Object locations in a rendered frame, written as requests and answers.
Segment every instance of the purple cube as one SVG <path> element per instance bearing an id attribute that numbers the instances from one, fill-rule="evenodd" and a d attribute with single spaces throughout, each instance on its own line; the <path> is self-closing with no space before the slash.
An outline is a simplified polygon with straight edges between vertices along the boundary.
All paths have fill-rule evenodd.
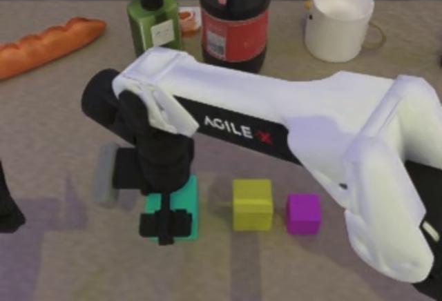
<path id="1" fill-rule="evenodd" d="M 285 209 L 288 234 L 318 233 L 321 222 L 319 195 L 289 194 Z"/>

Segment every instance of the table surface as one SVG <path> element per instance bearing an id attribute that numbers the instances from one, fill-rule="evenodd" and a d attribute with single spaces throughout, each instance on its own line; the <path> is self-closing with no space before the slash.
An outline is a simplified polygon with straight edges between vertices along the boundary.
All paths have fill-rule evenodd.
<path id="1" fill-rule="evenodd" d="M 117 209 L 93 205 L 102 144 L 121 141 L 80 111 L 82 90 L 103 68 L 134 60 L 126 1 L 2 1 L 0 42 L 74 16 L 103 19 L 91 46 L 0 84 L 0 156 L 28 223 L 0 235 L 0 300 L 5 301 L 425 301 L 411 285 L 365 265 L 352 251 L 343 210 L 301 167 L 196 135 L 200 239 L 159 247 L 138 235 L 143 198 L 122 194 Z M 379 1 L 373 20 L 387 35 L 377 51 L 326 64 L 302 44 L 303 2 L 271 5 L 262 74 L 309 81 L 339 70 L 426 78 L 442 94 L 442 2 Z M 370 33 L 369 39 L 376 39 Z M 199 37 L 186 49 L 200 56 Z M 268 178 L 277 210 L 268 233 L 232 233 L 233 178 Z M 285 232 L 288 193 L 317 193 L 323 225 L 314 237 Z"/>

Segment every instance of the baguette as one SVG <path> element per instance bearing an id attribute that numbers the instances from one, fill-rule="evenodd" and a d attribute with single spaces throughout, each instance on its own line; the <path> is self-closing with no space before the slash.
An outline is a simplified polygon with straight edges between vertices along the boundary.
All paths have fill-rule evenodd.
<path id="1" fill-rule="evenodd" d="M 0 47 L 0 81 L 42 66 L 87 46 L 106 29 L 96 19 L 72 18 L 64 26 L 53 26 L 39 35 L 27 35 Z"/>

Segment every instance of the white mug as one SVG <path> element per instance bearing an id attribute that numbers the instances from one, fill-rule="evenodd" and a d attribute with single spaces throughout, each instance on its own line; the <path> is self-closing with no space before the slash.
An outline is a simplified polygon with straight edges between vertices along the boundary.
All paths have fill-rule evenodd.
<path id="1" fill-rule="evenodd" d="M 318 59 L 345 62 L 362 47 L 377 49 L 385 43 L 382 29 L 373 24 L 374 0 L 311 0 L 305 26 L 305 46 Z M 369 26 L 381 34 L 376 43 L 365 42 Z"/>

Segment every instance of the white robot link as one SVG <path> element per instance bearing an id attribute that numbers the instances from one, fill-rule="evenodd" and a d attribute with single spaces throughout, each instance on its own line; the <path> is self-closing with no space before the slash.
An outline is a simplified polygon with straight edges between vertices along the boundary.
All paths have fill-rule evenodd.
<path id="1" fill-rule="evenodd" d="M 364 262 L 442 300 L 442 109 L 424 79 L 284 81 L 152 48 L 107 81 L 116 98 L 138 95 L 157 129 L 304 166 L 344 209 Z"/>

